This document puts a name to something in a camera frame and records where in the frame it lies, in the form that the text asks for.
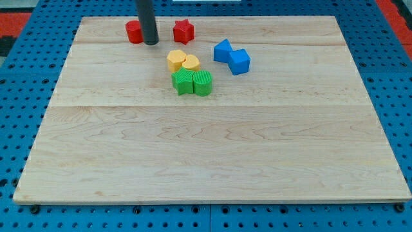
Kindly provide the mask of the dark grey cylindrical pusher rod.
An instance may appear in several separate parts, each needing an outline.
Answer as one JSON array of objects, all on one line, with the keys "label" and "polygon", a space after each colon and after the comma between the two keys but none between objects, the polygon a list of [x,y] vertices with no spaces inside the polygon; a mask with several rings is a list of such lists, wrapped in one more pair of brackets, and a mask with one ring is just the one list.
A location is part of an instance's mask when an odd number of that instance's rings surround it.
[{"label": "dark grey cylindrical pusher rod", "polygon": [[144,43],[156,45],[159,42],[153,0],[135,0]]}]

